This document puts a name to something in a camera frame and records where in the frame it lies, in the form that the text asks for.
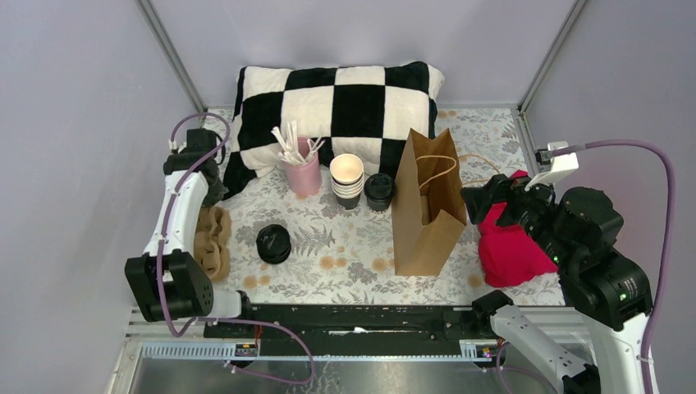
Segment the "brown paper bag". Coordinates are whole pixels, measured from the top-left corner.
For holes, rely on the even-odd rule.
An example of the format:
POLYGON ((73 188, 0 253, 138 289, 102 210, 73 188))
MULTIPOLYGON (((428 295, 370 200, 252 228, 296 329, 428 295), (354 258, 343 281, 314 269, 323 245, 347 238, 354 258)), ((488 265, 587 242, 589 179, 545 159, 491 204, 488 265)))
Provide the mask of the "brown paper bag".
POLYGON ((437 276, 466 227, 460 161, 451 133, 429 139, 412 130, 391 202, 397 276, 437 276))

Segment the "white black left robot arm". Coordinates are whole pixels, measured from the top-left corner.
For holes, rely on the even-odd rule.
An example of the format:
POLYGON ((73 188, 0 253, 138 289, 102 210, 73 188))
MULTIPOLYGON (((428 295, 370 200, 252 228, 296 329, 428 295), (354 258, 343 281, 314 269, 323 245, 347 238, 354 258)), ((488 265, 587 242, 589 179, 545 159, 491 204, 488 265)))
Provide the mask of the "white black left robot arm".
POLYGON ((195 260, 200 211, 213 207, 227 192, 215 160, 222 142, 204 128, 189 129, 183 148, 170 141, 157 224, 143 254, 126 261, 125 275, 146 322, 210 316, 223 318, 223 327, 234 337, 245 337, 254 329, 255 317, 243 308, 242 294, 214 290, 195 260))

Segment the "brown cardboard cup carrier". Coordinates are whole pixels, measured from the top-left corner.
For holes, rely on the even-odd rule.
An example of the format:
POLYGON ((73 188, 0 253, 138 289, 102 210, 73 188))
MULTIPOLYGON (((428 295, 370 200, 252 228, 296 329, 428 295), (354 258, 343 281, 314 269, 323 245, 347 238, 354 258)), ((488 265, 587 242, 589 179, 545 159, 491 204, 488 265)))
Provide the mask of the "brown cardboard cup carrier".
POLYGON ((221 282, 230 272, 231 256, 227 243, 232 220, 224 208, 201 208, 195 229, 194 258, 212 282, 221 282))

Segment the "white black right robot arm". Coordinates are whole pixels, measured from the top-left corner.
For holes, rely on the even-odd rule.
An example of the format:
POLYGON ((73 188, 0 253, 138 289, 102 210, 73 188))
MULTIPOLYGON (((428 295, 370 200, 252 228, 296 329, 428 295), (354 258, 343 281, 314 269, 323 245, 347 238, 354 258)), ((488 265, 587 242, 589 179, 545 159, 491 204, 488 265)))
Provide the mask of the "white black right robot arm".
POLYGON ((586 187, 556 199, 551 186, 504 175, 461 195, 474 224, 504 204, 497 225, 521 227, 556 265, 563 294, 588 329, 594 361, 567 352, 501 291, 477 299, 464 325, 479 337, 503 338, 559 393, 656 392, 644 338, 656 307, 645 272, 615 249, 624 221, 612 201, 586 187))

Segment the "black cup lid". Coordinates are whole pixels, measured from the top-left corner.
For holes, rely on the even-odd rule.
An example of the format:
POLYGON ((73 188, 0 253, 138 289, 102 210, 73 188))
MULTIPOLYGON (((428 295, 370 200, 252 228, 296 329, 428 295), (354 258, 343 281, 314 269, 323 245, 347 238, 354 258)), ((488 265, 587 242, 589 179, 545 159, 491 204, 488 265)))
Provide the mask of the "black cup lid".
POLYGON ((364 194, 374 201, 391 200, 396 194, 396 183, 386 173, 376 173, 364 183, 364 194))

